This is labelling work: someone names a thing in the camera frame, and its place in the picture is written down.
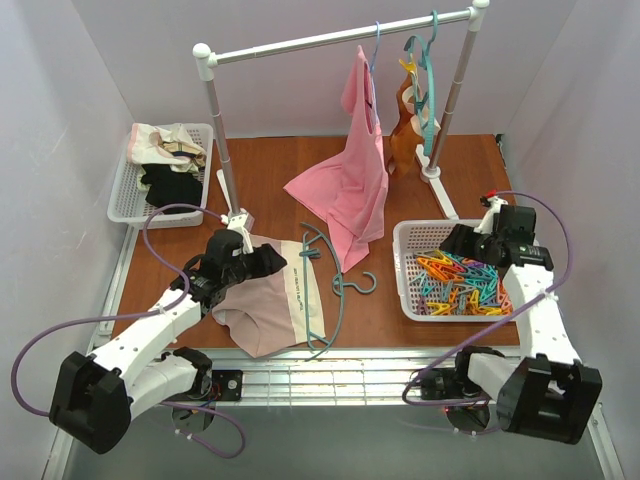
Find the mauve underwear white waistband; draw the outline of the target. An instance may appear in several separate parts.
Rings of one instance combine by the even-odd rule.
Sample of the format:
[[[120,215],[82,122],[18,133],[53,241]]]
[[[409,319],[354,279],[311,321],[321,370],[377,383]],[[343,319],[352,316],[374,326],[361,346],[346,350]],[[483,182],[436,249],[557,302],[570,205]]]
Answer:
[[[215,321],[229,329],[245,353],[259,358],[307,342],[307,333],[325,336],[325,322],[313,265],[300,242],[253,235],[257,247],[268,243],[286,259],[278,273],[230,288],[212,309]]]

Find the teal clothes hanger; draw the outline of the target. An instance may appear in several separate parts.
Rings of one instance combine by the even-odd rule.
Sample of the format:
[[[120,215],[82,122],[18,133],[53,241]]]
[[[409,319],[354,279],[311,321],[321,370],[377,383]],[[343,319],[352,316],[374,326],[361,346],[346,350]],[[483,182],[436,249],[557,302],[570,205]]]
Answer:
[[[370,281],[369,286],[355,282],[347,281],[342,270],[342,264],[338,258],[337,251],[329,239],[328,235],[321,231],[320,228],[307,222],[301,222],[300,226],[304,232],[302,234],[302,247],[299,257],[302,260],[303,280],[303,318],[305,327],[305,340],[310,356],[305,362],[316,361],[322,359],[336,343],[340,333],[342,332],[345,310],[346,310],[346,290],[351,288],[359,295],[370,295],[378,286],[378,279],[375,274],[363,271],[362,275]],[[319,331],[311,326],[311,307],[310,307],[310,281],[307,274],[310,272],[311,263],[321,258],[321,254],[326,252],[329,254],[330,264],[333,267],[332,275],[325,273],[318,281],[320,299],[327,299],[331,293],[337,302],[337,315],[333,332],[330,335],[320,334]]]

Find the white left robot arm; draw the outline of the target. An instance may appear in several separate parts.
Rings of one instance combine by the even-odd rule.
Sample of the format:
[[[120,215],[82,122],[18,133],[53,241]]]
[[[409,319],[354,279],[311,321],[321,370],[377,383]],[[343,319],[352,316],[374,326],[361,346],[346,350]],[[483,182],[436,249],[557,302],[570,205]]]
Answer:
[[[74,352],[59,370],[49,420],[97,454],[113,449],[132,421],[173,397],[199,401],[212,390],[212,361],[181,347],[165,351],[198,324],[227,291],[286,266],[270,244],[246,250],[241,234],[218,230],[192,257],[147,317],[87,355]]]

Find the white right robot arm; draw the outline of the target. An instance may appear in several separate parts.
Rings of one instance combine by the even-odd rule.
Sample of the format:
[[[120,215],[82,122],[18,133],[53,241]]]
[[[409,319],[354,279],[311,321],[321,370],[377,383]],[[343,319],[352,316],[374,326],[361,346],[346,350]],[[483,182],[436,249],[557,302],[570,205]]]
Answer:
[[[576,444],[601,393],[601,374],[583,364],[564,328],[553,260],[535,243],[535,210],[498,196],[481,202],[487,211],[480,224],[456,225],[441,248],[499,270],[521,360],[512,366],[496,350],[466,346],[456,354],[455,378],[464,392],[495,401],[502,430]]]

